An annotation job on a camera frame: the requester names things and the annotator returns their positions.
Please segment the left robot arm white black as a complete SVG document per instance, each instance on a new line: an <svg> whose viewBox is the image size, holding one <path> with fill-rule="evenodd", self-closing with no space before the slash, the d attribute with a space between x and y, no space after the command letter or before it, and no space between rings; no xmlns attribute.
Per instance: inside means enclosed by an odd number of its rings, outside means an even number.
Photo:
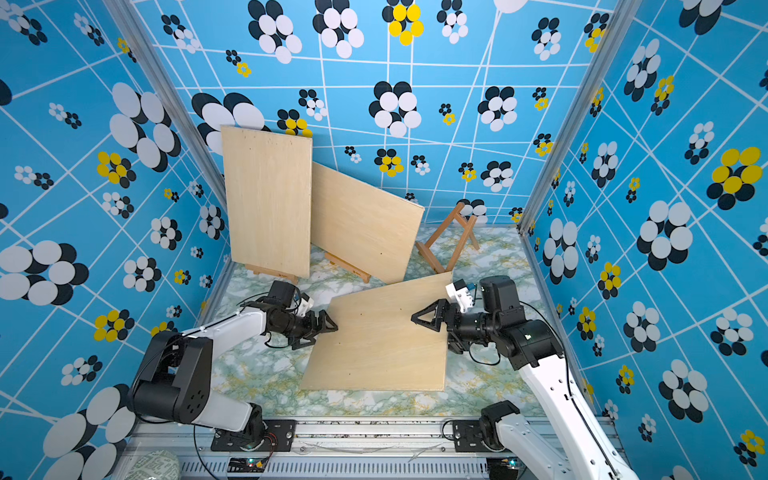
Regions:
<svg viewBox="0 0 768 480"><path fill-rule="evenodd" d="M130 389L129 405L142 417L215 430L225 450L256 450L277 438L262 408L214 391L216 359L250 340L269 342L274 334L292 350L312 346L336 332L330 315L312 310L313 301L292 283L275 281L269 291L240 304L229 317L184 332L164 331L150 341Z"/></svg>

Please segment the plywood board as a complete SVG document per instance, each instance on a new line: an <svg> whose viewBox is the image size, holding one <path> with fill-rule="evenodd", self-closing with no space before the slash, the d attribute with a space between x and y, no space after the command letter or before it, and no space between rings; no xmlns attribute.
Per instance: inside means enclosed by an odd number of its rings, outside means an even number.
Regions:
<svg viewBox="0 0 768 480"><path fill-rule="evenodd" d="M310 138L222 128L232 259L288 277L310 268Z"/></svg>
<svg viewBox="0 0 768 480"><path fill-rule="evenodd" d="M386 284L404 279L424 207L312 165L311 243Z"/></svg>
<svg viewBox="0 0 768 480"><path fill-rule="evenodd" d="M447 296L450 272L333 298L327 313L338 330L321 334L302 390L442 391L447 334L411 315Z"/></svg>

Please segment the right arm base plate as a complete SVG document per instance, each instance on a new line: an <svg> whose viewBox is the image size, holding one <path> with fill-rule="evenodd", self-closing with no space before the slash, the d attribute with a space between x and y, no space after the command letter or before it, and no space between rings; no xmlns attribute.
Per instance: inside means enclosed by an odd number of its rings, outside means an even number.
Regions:
<svg viewBox="0 0 768 480"><path fill-rule="evenodd" d="M500 448L489 424L482 419L452 420L449 437L459 453L485 453Z"/></svg>

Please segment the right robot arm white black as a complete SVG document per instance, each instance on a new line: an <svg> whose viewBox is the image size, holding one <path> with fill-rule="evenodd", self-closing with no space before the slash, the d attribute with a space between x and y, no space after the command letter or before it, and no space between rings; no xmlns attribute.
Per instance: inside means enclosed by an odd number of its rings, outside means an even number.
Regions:
<svg viewBox="0 0 768 480"><path fill-rule="evenodd" d="M495 347L539 401L560 445L552 446L532 429L509 400L482 409L469 432L456 428L456 448L475 445L494 453L510 452L538 479L634 479L635 471L619 454L575 385L567 353L544 317L530 319L507 276L482 279L476 287L483 309L473 311L474 298L462 280L446 287L447 298L414 312L411 320L447 336L456 354L473 346Z"/></svg>

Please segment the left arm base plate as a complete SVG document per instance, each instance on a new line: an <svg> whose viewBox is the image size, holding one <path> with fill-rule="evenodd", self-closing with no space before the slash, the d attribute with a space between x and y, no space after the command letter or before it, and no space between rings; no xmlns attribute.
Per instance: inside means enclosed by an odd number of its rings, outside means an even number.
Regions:
<svg viewBox="0 0 768 480"><path fill-rule="evenodd" d="M261 420L243 432L216 429L210 449L214 452L289 452L297 421Z"/></svg>

